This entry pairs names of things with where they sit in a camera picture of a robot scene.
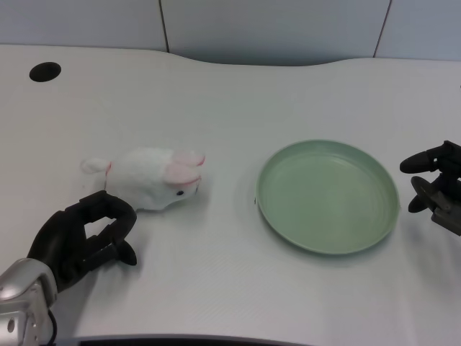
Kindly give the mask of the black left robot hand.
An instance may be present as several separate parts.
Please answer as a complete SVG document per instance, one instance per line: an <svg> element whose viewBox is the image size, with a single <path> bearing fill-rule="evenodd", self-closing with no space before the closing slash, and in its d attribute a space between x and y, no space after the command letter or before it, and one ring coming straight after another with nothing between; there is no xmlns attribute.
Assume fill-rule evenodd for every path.
<svg viewBox="0 0 461 346"><path fill-rule="evenodd" d="M112 260L137 265L135 251L125 241L136 220L128 203L102 190L55 213L27 256L51 269L60 293Z"/></svg>

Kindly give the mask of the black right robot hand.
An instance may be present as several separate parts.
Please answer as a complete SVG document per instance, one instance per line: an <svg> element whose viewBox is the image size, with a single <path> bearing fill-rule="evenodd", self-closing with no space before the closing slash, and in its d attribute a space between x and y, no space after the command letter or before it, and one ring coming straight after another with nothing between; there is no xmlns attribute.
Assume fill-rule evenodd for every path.
<svg viewBox="0 0 461 346"><path fill-rule="evenodd" d="M429 209L431 220L460 235L460 146L445 141L400 163L400 171L413 174L411 185L416 196L408 211Z"/></svg>

